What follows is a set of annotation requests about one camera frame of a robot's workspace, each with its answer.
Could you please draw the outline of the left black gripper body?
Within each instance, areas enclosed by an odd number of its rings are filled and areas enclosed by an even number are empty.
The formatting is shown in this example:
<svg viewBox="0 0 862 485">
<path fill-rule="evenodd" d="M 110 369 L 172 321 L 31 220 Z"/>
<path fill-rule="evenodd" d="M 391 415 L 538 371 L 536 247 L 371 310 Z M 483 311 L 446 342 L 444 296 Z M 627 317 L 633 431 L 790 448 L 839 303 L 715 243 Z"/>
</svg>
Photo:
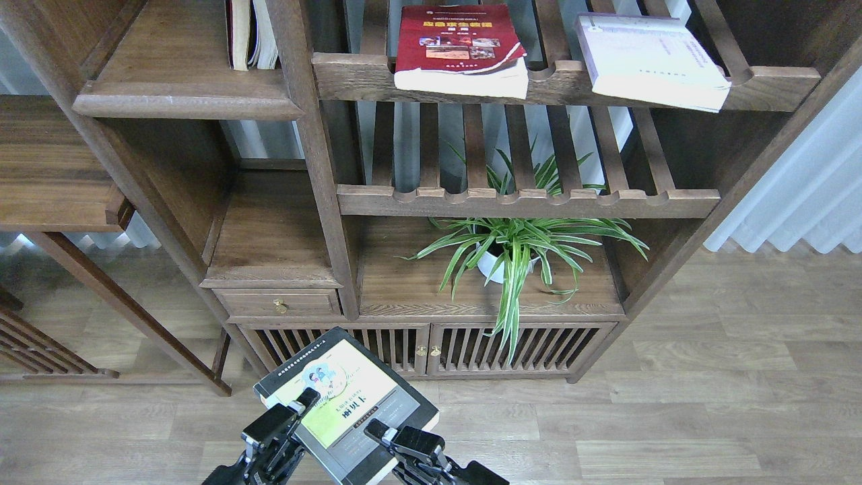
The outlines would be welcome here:
<svg viewBox="0 0 862 485">
<path fill-rule="evenodd" d="M 295 439 L 276 438 L 263 443 L 242 437 L 246 449 L 234 465 L 217 466 L 203 484 L 286 484 L 306 452 Z"/>
</svg>

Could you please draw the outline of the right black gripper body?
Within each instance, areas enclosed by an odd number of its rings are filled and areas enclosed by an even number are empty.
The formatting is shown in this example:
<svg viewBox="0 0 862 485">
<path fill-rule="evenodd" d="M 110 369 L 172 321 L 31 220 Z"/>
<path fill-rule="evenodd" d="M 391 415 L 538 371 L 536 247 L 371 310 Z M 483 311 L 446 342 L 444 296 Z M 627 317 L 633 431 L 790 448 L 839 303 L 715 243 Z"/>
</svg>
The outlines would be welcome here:
<svg viewBox="0 0 862 485">
<path fill-rule="evenodd" d="M 446 455 L 394 452 L 398 464 L 392 470 L 403 484 L 508 484 L 509 481 L 477 461 L 461 467 Z"/>
</svg>

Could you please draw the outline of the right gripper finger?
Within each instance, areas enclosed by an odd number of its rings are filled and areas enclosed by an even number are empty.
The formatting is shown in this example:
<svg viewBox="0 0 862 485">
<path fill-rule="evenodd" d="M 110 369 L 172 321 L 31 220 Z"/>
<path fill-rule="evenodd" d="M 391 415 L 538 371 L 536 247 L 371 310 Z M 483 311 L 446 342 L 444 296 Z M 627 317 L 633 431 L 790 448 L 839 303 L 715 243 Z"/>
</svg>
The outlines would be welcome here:
<svg viewBox="0 0 862 485">
<path fill-rule="evenodd" d="M 364 434 L 404 463 L 446 465 L 444 439 L 412 426 L 393 428 L 380 420 L 371 420 Z"/>
</svg>

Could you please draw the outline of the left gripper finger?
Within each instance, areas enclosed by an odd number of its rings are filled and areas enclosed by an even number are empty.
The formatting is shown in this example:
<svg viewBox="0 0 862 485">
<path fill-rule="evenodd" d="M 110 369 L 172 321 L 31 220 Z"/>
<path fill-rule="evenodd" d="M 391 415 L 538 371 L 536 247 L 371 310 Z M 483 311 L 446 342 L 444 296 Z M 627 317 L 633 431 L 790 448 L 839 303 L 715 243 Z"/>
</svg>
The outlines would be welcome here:
<svg viewBox="0 0 862 485">
<path fill-rule="evenodd" d="M 286 443 L 320 398 L 321 394 L 317 390 L 306 387 L 298 399 L 288 405 L 273 405 L 241 433 L 247 449 L 266 449 L 274 440 L 281 445 Z"/>
</svg>

